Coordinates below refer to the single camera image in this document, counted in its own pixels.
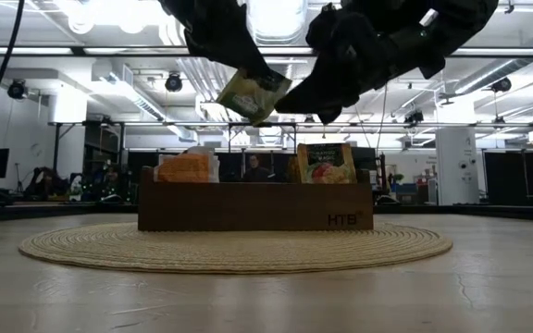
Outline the long ceiling light bar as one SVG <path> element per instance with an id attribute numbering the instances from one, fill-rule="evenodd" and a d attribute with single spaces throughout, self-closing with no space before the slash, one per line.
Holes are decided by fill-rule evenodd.
<path id="1" fill-rule="evenodd" d="M 264 57 L 315 57 L 302 46 L 265 46 Z M 157 47 L 86 47 L 86 46 L 15 46 L 12 56 L 76 56 L 76 57 L 191 57 L 186 46 Z M 451 54 L 455 58 L 533 58 L 533 47 L 463 47 Z"/>

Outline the person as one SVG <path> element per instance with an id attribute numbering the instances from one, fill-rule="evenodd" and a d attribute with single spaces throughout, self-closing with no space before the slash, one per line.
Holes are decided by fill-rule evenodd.
<path id="1" fill-rule="evenodd" d="M 270 171 L 260 165 L 257 155 L 253 154 L 249 157 L 249 168 L 243 175 L 244 182 L 269 182 Z"/>

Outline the brown wooden tea box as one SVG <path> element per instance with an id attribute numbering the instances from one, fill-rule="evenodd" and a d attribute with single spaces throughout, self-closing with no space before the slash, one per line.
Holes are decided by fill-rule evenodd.
<path id="1" fill-rule="evenodd" d="M 178 183 L 144 167 L 141 231 L 371 230 L 367 184 Z"/>

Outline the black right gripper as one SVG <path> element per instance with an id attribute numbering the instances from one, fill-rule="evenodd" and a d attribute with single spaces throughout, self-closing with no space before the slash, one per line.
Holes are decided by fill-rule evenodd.
<path id="1" fill-rule="evenodd" d="M 434 76 L 445 67 L 443 22 L 434 18 L 427 26 L 414 23 L 388 34 L 376 31 L 368 18 L 355 18 L 356 66 L 318 59 L 311 74 L 276 102 L 276 110 L 317 113 L 321 123 L 328 125 L 344 107 L 358 102 L 361 93 L 379 89 L 414 68 L 427 79 Z"/>

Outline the orange white tea packet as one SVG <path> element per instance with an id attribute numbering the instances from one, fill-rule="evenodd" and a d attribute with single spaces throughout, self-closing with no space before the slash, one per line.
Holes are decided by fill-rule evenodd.
<path id="1" fill-rule="evenodd" d="M 206 183 L 209 173 L 209 156 L 206 154 L 165 155 L 155 168 L 155 181 Z"/>
<path id="2" fill-rule="evenodd" d="M 208 148 L 204 146 L 193 146 L 180 154 L 206 154 L 208 155 L 210 173 L 209 173 L 209 181 L 206 183 L 219 183 L 218 173 L 219 173 L 220 162 L 213 148 Z"/>

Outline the black partition panel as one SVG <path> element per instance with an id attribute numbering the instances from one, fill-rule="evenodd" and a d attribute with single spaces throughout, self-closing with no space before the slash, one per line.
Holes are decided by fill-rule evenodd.
<path id="1" fill-rule="evenodd" d="M 136 172 L 136 204 L 157 204 L 167 207 L 179 205 L 233 203 L 250 198 L 265 184 L 283 183 L 288 180 L 284 167 L 290 154 L 278 152 L 239 151 L 237 153 L 215 152 L 219 166 L 219 183 L 155 182 L 154 168 L 159 165 L 162 154 L 133 153 L 130 166 Z M 249 168 L 249 157 L 257 155 L 262 167 L 271 175 L 269 182 L 244 182 L 244 173 Z"/>
<path id="2" fill-rule="evenodd" d="M 484 153 L 492 205 L 533 205 L 533 152 Z"/>

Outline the round woven straw placemat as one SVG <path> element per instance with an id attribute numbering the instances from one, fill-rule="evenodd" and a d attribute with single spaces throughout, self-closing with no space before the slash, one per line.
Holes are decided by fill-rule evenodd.
<path id="1" fill-rule="evenodd" d="M 136 223 L 62 228 L 19 244 L 61 265 L 191 274 L 289 274 L 397 265 L 448 252 L 434 231 L 392 224 L 343 231 L 140 231 Z"/>

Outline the silver ventilation duct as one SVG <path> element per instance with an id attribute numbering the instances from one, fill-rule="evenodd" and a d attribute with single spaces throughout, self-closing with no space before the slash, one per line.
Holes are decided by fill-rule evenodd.
<path id="1" fill-rule="evenodd" d="M 245 4 L 247 30 L 258 50 L 289 45 L 300 37 L 306 21 L 307 0 L 245 0 Z M 263 58 L 270 68 L 289 79 L 279 65 Z"/>

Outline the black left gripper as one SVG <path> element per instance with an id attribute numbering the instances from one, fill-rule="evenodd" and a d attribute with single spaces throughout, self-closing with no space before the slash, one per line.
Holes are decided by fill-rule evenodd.
<path id="1" fill-rule="evenodd" d="M 184 27 L 191 56 L 243 69 L 260 88 L 276 91 L 287 79 L 270 68 L 247 30 L 247 5 L 238 0 L 158 0 Z"/>

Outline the black aluminium rig frame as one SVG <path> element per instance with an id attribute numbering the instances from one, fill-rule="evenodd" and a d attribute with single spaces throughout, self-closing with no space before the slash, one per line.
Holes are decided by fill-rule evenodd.
<path id="1" fill-rule="evenodd" d="M 77 216 L 90 214 L 136 214 L 136 204 L 37 204 L 0 206 L 0 221 Z M 375 215 L 461 215 L 489 216 L 533 221 L 533 206 L 505 205 L 380 205 L 373 208 Z"/>

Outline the yellow tea packet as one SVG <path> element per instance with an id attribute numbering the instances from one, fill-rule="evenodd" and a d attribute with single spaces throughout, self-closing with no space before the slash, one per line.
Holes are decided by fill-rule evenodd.
<path id="1" fill-rule="evenodd" d="M 238 69 L 217 103 L 245 117 L 253 125 L 267 119 L 275 110 L 275 104 L 291 87 L 291 80 L 270 70 L 265 77 L 251 77 L 245 69 Z"/>

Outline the white square pillar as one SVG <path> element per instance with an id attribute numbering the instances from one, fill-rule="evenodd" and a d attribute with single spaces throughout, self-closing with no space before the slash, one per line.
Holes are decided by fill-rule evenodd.
<path id="1" fill-rule="evenodd" d="M 439 129 L 436 150 L 439 205 L 478 204 L 478 159 L 474 130 Z"/>

